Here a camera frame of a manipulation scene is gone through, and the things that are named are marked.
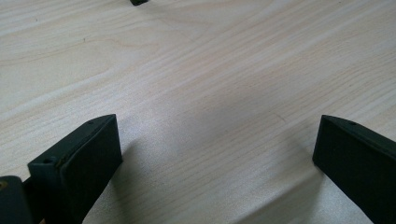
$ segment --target wooden table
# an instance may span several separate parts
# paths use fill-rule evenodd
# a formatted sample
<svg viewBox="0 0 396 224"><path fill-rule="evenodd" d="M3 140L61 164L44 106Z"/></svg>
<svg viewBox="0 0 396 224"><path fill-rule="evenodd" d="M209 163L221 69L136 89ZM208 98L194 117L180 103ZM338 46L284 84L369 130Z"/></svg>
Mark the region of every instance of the wooden table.
<svg viewBox="0 0 396 224"><path fill-rule="evenodd" d="M312 163L322 114L396 139L396 2L0 3L0 175L117 114L84 223L371 223Z"/></svg>

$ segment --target black object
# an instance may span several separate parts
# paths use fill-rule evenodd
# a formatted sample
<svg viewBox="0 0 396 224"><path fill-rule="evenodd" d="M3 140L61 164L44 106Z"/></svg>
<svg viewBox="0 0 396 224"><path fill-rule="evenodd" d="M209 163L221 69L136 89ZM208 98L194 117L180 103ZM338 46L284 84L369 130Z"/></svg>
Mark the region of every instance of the black object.
<svg viewBox="0 0 396 224"><path fill-rule="evenodd" d="M374 223L396 223L395 142L322 116L313 161Z"/></svg>
<svg viewBox="0 0 396 224"><path fill-rule="evenodd" d="M82 124L29 162L23 184L0 177L0 223L82 223L121 162L116 115Z"/></svg>
<svg viewBox="0 0 396 224"><path fill-rule="evenodd" d="M147 3L149 0L131 0L131 3L134 5L134 6L139 6L139 5L142 5L143 3Z"/></svg>

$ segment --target table surface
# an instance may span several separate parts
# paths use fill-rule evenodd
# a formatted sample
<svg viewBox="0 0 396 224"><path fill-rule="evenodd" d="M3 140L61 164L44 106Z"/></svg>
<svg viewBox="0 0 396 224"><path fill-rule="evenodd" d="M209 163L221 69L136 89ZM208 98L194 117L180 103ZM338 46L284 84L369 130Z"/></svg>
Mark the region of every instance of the table surface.
<svg viewBox="0 0 396 224"><path fill-rule="evenodd" d="M322 114L396 139L396 2L3 0L0 175L117 114L84 223L371 223L312 161Z"/></svg>

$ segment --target small black object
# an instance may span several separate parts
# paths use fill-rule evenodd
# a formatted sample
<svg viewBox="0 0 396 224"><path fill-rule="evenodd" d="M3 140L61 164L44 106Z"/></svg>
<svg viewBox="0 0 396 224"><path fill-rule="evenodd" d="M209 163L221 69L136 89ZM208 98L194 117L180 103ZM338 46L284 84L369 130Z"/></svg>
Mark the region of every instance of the small black object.
<svg viewBox="0 0 396 224"><path fill-rule="evenodd" d="M313 161L374 223L396 223L395 142L322 116Z"/></svg>
<svg viewBox="0 0 396 224"><path fill-rule="evenodd" d="M134 6L139 6L139 5L142 5L143 3L147 3L149 0L131 0L131 3L134 5Z"/></svg>
<svg viewBox="0 0 396 224"><path fill-rule="evenodd" d="M23 184L0 177L0 223L82 223L121 162L116 115L84 123L29 162Z"/></svg>

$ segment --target black clamp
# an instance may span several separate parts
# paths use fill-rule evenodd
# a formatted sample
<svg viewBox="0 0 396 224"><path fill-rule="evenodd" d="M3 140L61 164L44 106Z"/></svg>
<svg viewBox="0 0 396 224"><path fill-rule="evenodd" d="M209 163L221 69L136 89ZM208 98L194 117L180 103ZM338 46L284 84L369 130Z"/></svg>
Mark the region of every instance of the black clamp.
<svg viewBox="0 0 396 224"><path fill-rule="evenodd" d="M322 116L314 164L374 223L396 223L396 143L358 123Z"/></svg>
<svg viewBox="0 0 396 224"><path fill-rule="evenodd" d="M23 183L0 177L0 223L82 223L121 163L116 115L87 121L29 162Z"/></svg>

